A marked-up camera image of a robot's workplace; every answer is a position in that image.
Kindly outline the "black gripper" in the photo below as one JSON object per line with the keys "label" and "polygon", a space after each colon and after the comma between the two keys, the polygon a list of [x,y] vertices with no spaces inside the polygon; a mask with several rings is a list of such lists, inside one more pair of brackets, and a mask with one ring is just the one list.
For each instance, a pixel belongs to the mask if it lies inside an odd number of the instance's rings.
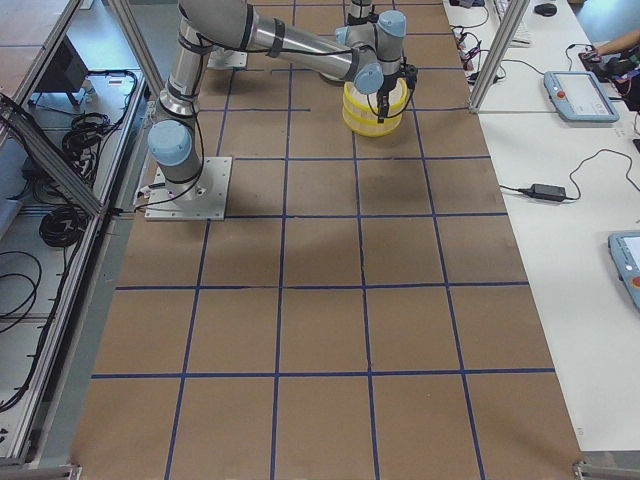
{"label": "black gripper", "polygon": [[380,92],[376,93],[377,123],[383,124],[389,113],[389,93],[396,87],[399,79],[403,79],[410,92],[413,94],[417,83],[418,69],[415,65],[402,58],[391,74],[384,75],[383,85]]}

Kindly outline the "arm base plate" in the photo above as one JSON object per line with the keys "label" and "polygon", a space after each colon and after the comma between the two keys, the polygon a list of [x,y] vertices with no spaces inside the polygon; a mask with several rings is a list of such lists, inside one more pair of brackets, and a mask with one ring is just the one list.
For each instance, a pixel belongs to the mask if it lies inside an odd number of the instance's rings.
{"label": "arm base plate", "polygon": [[214,46],[207,68],[210,70],[243,70],[247,66],[248,54]]}
{"label": "arm base plate", "polygon": [[150,192],[144,217],[148,221],[221,221],[225,218],[232,170],[231,157],[205,157],[204,168],[195,185],[165,180],[156,168],[155,183],[163,186]]}

